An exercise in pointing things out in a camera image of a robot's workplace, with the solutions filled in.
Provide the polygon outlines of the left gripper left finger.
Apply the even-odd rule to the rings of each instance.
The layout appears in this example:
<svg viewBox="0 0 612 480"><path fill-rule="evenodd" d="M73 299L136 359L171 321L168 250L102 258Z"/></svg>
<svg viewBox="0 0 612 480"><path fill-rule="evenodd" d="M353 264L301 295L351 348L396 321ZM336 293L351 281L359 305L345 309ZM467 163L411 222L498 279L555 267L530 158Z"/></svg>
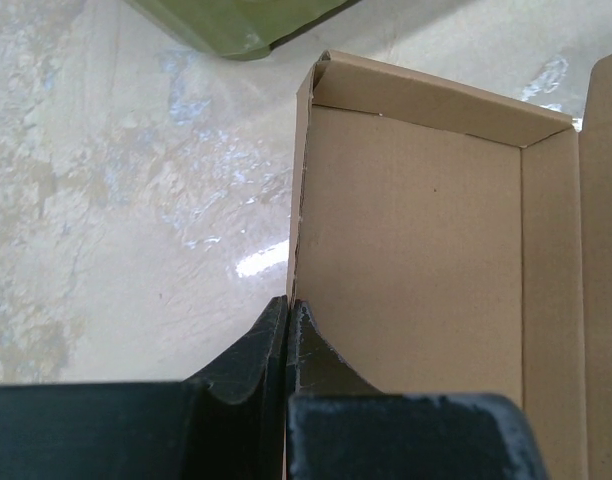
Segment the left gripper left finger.
<svg viewBox="0 0 612 480"><path fill-rule="evenodd" d="M279 479L288 303L181 381L0 386L0 479Z"/></svg>

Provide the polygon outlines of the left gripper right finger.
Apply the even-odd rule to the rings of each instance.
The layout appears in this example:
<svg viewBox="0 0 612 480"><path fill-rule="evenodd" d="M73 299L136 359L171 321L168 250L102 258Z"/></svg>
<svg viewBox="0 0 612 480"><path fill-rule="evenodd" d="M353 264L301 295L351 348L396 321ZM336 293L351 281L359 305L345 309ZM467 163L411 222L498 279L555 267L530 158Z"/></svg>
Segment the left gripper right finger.
<svg viewBox="0 0 612 480"><path fill-rule="evenodd" d="M288 334L290 479L538 479L524 414L488 393L386 394L362 378L294 304Z"/></svg>

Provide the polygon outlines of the brown cardboard box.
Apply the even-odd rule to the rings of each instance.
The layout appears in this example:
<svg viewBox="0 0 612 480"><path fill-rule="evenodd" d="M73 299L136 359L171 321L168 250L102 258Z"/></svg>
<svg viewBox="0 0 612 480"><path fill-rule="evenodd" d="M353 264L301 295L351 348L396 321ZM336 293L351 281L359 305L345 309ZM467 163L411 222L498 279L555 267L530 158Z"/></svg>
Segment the brown cardboard box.
<svg viewBox="0 0 612 480"><path fill-rule="evenodd" d="M288 294L387 392L491 391L612 479L612 54L568 115L335 51L298 93Z"/></svg>

